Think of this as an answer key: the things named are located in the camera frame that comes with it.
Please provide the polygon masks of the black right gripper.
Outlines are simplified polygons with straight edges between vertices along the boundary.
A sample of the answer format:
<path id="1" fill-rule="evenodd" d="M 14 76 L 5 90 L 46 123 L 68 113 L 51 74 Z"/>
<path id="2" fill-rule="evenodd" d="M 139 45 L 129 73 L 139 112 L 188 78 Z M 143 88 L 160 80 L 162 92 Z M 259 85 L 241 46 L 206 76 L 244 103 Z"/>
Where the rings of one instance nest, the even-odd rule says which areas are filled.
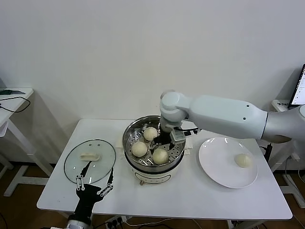
<path id="1" fill-rule="evenodd" d="M 172 150 L 175 147 L 175 144 L 172 142 L 171 138 L 171 132 L 173 128 L 168 126 L 162 126 L 160 125 L 160 133 L 159 135 L 154 139 L 154 141 L 150 141 L 148 143 L 148 147 L 150 150 L 154 150 L 156 148 L 156 145 L 166 145 L 169 144 L 168 150 Z"/>

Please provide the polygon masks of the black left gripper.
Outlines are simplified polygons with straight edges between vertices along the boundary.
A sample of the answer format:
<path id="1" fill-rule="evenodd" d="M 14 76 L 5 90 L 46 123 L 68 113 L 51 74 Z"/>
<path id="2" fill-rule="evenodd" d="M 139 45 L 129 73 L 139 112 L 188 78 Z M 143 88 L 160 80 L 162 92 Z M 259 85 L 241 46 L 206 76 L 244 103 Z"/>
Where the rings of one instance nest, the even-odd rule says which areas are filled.
<path id="1" fill-rule="evenodd" d="M 113 167 L 111 169 L 107 185 L 102 191 L 100 187 L 84 184 L 84 178 L 91 163 L 92 161 L 89 161 L 82 169 L 81 173 L 76 176 L 76 194 L 79 197 L 79 201 L 74 211 L 75 215 L 90 216 L 95 203 L 101 201 L 102 197 L 106 196 L 113 189 Z"/>

